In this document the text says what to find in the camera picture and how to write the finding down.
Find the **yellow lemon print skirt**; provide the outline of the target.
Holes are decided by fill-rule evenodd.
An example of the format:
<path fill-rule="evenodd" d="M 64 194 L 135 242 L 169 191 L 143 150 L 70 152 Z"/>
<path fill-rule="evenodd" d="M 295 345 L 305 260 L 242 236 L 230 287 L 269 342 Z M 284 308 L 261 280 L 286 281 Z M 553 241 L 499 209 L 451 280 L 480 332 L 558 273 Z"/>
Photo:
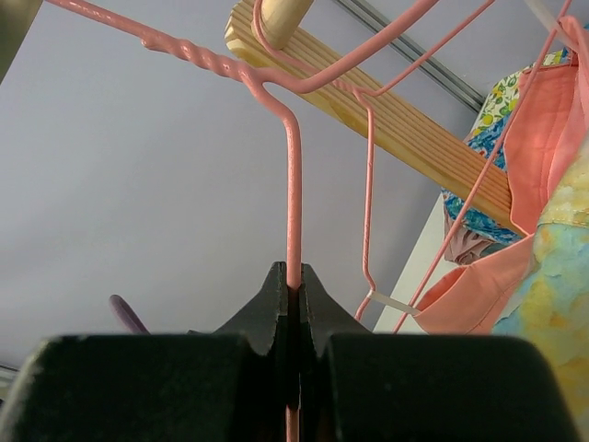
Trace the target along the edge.
<path fill-rule="evenodd" d="M 574 150 L 587 130 L 575 88 L 581 82 L 579 56 L 571 50 L 547 55 L 534 76 L 529 65 L 500 80 L 484 102 L 465 144 L 491 152 L 506 139 L 508 150 L 540 148 L 552 152 L 570 144 Z"/>

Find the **dusty pink skirt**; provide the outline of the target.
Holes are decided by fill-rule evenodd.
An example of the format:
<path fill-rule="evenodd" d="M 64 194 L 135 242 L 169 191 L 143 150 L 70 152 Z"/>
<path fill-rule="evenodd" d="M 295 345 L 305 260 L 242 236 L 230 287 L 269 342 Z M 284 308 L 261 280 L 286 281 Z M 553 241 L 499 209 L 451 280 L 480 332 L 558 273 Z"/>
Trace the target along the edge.
<path fill-rule="evenodd" d="M 504 248 L 505 244 L 460 227 L 445 249 L 444 258 L 457 265 L 468 265 Z"/>

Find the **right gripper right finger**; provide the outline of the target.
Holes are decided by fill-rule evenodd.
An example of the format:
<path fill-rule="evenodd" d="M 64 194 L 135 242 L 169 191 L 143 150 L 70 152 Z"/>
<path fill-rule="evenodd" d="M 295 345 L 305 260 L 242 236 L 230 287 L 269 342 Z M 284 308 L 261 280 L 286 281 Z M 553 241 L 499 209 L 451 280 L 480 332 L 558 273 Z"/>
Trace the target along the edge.
<path fill-rule="evenodd" d="M 376 334 L 309 265 L 300 288 L 304 441 L 577 441 L 546 359 L 525 341 Z"/>

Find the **coral pink skirt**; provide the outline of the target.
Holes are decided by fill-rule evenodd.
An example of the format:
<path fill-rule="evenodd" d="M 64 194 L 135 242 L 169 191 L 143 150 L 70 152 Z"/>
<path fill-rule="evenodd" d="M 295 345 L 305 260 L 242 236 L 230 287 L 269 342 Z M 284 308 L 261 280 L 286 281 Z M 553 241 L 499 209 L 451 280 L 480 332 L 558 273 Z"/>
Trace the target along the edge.
<path fill-rule="evenodd" d="M 588 129 L 588 31 L 572 16 L 560 25 L 575 46 L 572 60 L 524 72 L 519 86 L 528 93 L 503 143 L 510 219 L 525 235 L 425 293 L 414 319 L 429 334 L 490 332 L 528 271 L 537 221 Z"/>

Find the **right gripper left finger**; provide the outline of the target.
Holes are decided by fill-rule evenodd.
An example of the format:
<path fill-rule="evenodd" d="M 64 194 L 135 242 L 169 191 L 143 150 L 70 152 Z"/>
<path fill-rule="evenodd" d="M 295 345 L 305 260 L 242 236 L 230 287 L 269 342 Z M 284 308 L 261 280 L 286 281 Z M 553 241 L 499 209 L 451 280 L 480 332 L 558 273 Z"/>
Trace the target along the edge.
<path fill-rule="evenodd" d="M 282 441 L 285 266 L 212 333 L 66 335 L 30 355 L 5 441 Z"/>

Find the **pastel floral skirt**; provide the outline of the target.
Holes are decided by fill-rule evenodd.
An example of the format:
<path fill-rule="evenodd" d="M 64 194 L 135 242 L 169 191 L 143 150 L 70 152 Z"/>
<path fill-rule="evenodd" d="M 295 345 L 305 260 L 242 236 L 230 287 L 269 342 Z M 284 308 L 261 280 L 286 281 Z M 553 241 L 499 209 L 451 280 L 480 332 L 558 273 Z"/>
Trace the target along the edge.
<path fill-rule="evenodd" d="M 492 331 L 548 360 L 581 440 L 588 438 L 588 144 L 560 179 L 533 237 L 531 269 Z"/>

